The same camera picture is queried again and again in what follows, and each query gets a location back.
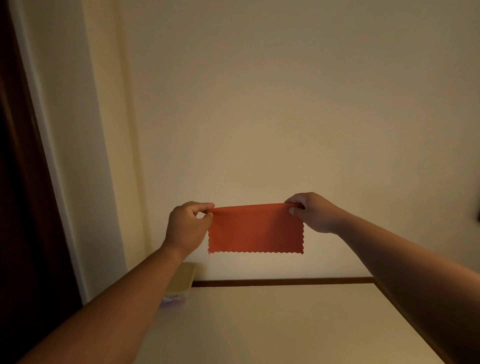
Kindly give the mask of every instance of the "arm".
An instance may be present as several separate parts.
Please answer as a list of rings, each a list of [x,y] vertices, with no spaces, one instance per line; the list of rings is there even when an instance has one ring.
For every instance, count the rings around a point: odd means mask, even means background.
[[[480,355],[480,275],[333,205],[315,193],[286,202],[318,232],[338,235],[402,313],[457,363]]]
[[[129,364],[152,323],[171,277],[202,242],[214,207],[189,202],[168,219],[160,249],[35,346],[19,364]]]

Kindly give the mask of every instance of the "person's left arm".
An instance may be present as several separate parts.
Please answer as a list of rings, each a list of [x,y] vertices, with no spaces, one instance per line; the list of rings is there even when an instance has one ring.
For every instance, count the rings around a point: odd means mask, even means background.
[[[19,364],[130,364],[180,263],[212,224],[212,203],[187,202],[168,219],[162,246],[36,345]]]

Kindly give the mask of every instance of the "dark wooden door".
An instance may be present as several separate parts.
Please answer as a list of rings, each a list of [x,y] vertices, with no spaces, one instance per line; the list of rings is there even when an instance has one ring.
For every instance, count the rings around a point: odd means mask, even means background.
[[[0,363],[82,307],[6,1],[0,0]]]

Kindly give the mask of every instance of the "red cloth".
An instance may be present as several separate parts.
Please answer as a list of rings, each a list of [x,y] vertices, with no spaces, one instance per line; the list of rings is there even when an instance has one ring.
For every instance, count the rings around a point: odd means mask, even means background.
[[[208,252],[303,254],[303,222],[288,209],[299,204],[219,207],[209,210]]]

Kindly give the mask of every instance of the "plastic container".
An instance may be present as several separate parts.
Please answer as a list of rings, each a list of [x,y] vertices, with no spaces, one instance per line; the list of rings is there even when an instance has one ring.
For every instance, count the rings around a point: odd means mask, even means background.
[[[182,263],[170,280],[170,284],[162,298],[161,305],[168,303],[183,303],[186,301],[193,277],[195,276],[194,263]]]

